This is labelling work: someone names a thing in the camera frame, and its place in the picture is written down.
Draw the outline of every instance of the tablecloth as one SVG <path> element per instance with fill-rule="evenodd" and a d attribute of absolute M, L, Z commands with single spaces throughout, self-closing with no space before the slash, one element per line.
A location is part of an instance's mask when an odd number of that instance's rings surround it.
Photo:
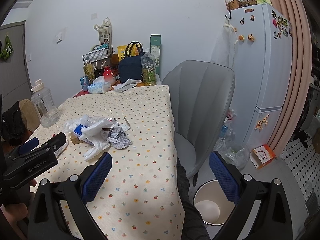
<path fill-rule="evenodd" d="M 180 239 L 185 213 L 177 190 L 177 152 L 168 86 L 70 98 L 58 110 L 59 121 L 46 129 L 40 125 L 31 138 L 39 138 L 42 144 L 61 132 L 67 120 L 84 114 L 114 117 L 121 123 L 126 117 L 131 126 L 126 133 L 132 145 L 105 150 L 112 155 L 112 169 L 95 200 L 87 204 L 108 239 Z M 90 147 L 69 141 L 58 164 L 36 178 L 38 184 L 43 178 L 58 182 L 80 174 L 101 156 L 85 162 L 82 155 Z M 72 234 L 82 239 L 67 202 L 62 201 L 62 207 Z"/>

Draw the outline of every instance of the red vase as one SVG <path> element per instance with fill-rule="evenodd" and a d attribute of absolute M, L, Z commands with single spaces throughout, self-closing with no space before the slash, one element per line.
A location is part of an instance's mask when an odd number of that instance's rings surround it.
<path fill-rule="evenodd" d="M 112 70 L 110 69 L 110 66 L 106 66 L 104 68 L 103 76 L 104 76 L 104 80 L 106 82 L 110 82 L 111 86 L 113 86 L 116 83 L 116 77 L 112 72 Z"/>

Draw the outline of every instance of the chair leg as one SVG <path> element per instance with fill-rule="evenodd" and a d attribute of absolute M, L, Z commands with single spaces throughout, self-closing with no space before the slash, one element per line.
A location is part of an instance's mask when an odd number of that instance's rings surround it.
<path fill-rule="evenodd" d="M 198 174 L 199 174 L 199 171 L 193 175 L 193 186 L 195 187 L 197 185 L 197 180 L 198 180 Z"/>

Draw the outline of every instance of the human hand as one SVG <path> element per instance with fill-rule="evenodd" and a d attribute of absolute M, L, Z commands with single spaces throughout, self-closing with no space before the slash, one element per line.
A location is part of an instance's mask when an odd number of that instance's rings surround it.
<path fill-rule="evenodd" d="M 32 187 L 35 187 L 37 185 L 37 182 L 33 179 L 29 182 L 29 185 Z M 25 204 L 10 204 L 4 207 L 1 206 L 1 211 L 7 221 L 9 222 L 10 226 L 13 228 L 13 230 L 16 232 L 16 234 L 22 239 L 26 240 L 25 235 L 22 233 L 20 228 L 17 226 L 17 222 L 24 219 L 28 214 L 28 208 Z"/>

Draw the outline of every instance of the black cup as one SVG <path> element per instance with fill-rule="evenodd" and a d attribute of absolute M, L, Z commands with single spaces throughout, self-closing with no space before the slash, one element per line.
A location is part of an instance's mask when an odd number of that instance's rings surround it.
<path fill-rule="evenodd" d="M 95 78 L 98 78 L 99 76 L 103 76 L 103 73 L 104 73 L 104 69 L 94 70 Z"/>

